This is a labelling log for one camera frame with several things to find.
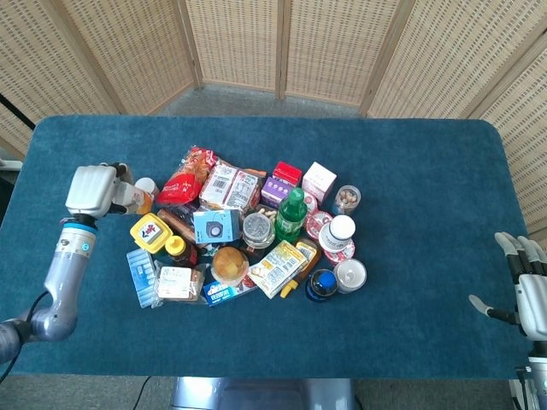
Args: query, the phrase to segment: blue tabletop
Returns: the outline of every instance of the blue tabletop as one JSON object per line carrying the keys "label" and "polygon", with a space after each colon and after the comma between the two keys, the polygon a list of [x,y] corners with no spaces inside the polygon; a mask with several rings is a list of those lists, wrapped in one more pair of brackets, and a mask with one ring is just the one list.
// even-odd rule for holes
{"label": "blue tabletop", "polygon": [[[515,304],[495,231],[526,234],[503,146],[477,120],[308,120],[74,115],[36,128],[0,229],[0,318],[43,289],[74,170],[124,161],[160,186],[193,145],[271,172],[278,161],[356,185],[359,291],[323,304],[303,286],[218,307],[141,309],[126,253],[136,215],[97,222],[79,323],[60,343],[25,346],[16,372],[233,378],[508,378],[526,359],[519,332],[477,313]],[[332,196],[325,209],[330,209]]]}

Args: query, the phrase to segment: green bottle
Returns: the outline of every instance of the green bottle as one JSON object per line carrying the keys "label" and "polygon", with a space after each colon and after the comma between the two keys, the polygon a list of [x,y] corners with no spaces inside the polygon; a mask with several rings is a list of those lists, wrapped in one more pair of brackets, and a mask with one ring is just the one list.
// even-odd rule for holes
{"label": "green bottle", "polygon": [[279,205],[279,212],[275,219],[275,236],[282,241],[295,243],[304,223],[308,207],[304,203],[304,191],[295,188]]}

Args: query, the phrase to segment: light blue box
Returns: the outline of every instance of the light blue box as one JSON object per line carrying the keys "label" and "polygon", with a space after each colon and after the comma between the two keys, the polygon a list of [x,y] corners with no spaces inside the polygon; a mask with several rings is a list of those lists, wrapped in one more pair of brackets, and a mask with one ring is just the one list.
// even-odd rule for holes
{"label": "light blue box", "polygon": [[239,239],[239,211],[194,212],[196,243],[223,243]]}

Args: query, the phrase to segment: robot finger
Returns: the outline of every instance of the robot finger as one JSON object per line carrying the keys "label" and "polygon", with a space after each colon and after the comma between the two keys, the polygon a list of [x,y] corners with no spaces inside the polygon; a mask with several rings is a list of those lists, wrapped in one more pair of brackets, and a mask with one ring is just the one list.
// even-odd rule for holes
{"label": "robot finger", "polygon": [[522,247],[524,248],[526,252],[526,256],[528,260],[530,261],[530,265],[532,266],[532,273],[536,275],[544,276],[544,269],[541,266],[538,251],[534,248],[532,243],[527,238],[517,237],[517,239],[521,243]]}

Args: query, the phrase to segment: yellow container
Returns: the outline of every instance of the yellow container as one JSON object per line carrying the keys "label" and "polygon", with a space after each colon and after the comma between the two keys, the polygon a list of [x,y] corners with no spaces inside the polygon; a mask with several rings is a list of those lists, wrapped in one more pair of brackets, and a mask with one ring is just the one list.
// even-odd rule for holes
{"label": "yellow container", "polygon": [[173,235],[171,228],[154,214],[146,214],[130,230],[135,243],[151,254],[155,254]]}

